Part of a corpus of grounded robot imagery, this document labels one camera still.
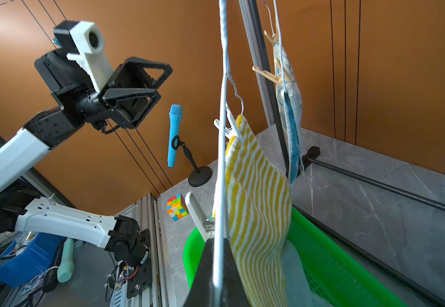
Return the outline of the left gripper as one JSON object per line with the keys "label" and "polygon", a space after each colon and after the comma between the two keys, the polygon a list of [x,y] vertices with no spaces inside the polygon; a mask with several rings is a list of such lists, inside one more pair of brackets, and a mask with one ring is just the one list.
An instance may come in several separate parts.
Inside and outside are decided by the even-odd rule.
{"label": "left gripper", "polygon": [[157,90],[173,72],[168,63],[131,57],[114,71],[108,90],[96,93],[88,74],[61,49],[47,52],[34,66],[57,103],[34,117],[40,133],[75,132],[86,122],[100,130],[105,120],[135,129],[161,99]]}

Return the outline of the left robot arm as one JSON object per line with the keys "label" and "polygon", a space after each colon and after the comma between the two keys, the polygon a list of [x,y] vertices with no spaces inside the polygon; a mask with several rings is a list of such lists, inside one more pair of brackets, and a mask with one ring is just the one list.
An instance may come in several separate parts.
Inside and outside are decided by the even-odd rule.
{"label": "left robot arm", "polygon": [[[56,106],[34,62],[45,47],[0,46],[0,135],[10,139],[35,114]],[[77,209],[111,215],[175,183],[167,167],[168,108],[175,78],[136,130],[102,134],[85,124],[39,161],[36,169]]]}

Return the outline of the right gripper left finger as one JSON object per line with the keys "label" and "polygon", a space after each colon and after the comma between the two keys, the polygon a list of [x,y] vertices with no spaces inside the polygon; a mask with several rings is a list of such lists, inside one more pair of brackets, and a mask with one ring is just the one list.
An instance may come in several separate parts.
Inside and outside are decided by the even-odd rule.
{"label": "right gripper left finger", "polygon": [[196,275],[184,306],[210,307],[215,306],[215,290],[213,286],[213,247],[214,240],[208,239],[205,243]]}

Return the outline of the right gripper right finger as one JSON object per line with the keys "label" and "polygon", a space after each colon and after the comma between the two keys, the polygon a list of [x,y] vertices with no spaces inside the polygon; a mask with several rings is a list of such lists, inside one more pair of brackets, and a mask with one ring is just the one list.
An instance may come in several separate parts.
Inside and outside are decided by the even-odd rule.
{"label": "right gripper right finger", "polygon": [[222,306],[250,306],[229,240],[224,240]]}

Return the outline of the light green towel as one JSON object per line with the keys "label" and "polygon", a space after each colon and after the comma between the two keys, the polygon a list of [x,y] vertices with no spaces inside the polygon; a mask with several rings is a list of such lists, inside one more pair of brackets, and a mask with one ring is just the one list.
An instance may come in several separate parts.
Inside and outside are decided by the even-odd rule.
{"label": "light green towel", "polygon": [[289,240],[285,240],[283,244],[281,260],[289,306],[332,306],[331,303],[311,291],[299,253]]}

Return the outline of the yellow striped towel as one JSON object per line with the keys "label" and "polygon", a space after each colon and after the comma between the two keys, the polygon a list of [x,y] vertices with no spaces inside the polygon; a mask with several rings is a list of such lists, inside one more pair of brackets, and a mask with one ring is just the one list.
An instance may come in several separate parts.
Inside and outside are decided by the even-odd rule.
{"label": "yellow striped towel", "polygon": [[291,187],[264,154],[247,122],[225,151],[229,242],[251,306],[287,306],[281,253],[291,224]]}

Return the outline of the white clothespin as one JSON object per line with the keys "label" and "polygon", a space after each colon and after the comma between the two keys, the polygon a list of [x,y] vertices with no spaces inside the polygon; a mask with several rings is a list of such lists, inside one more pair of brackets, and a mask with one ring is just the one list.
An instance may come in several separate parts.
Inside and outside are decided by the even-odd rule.
{"label": "white clothespin", "polygon": [[204,242],[208,239],[213,239],[215,233],[215,219],[213,217],[209,218],[204,214],[193,192],[187,193],[185,203]]}
{"label": "white clothespin", "polygon": [[236,119],[231,113],[230,109],[226,109],[226,117],[227,121],[230,123],[230,127],[224,126],[224,133],[227,139],[231,139],[233,136],[237,138],[241,138],[241,132],[240,129],[236,123]]}

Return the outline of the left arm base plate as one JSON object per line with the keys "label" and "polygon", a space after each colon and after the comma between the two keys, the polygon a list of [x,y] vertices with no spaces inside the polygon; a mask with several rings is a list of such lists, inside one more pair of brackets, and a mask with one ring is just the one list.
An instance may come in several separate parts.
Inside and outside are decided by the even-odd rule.
{"label": "left arm base plate", "polygon": [[134,266],[135,271],[127,280],[126,297],[128,299],[141,294],[152,284],[151,238],[148,229],[140,233],[137,247],[140,247],[140,262]]}

